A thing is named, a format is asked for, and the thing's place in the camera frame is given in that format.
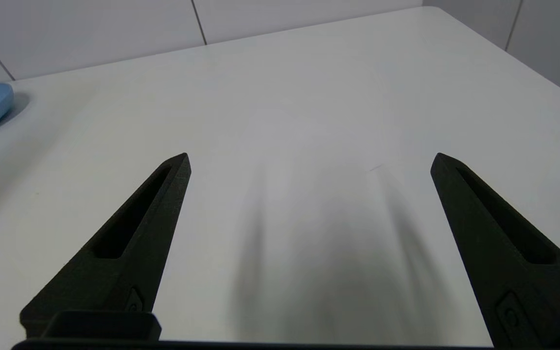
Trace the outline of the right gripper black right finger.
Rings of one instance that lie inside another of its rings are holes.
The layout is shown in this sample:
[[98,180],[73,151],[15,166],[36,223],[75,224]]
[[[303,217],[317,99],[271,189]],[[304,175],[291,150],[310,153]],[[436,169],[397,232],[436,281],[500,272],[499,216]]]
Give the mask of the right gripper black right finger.
[[430,173],[492,344],[560,349],[560,248],[456,158]]

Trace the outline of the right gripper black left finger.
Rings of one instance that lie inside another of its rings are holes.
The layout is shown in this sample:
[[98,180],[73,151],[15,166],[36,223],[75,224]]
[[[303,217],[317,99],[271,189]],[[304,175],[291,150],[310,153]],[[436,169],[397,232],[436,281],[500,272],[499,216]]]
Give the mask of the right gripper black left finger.
[[21,310],[27,338],[60,312],[151,312],[191,175],[165,160]]

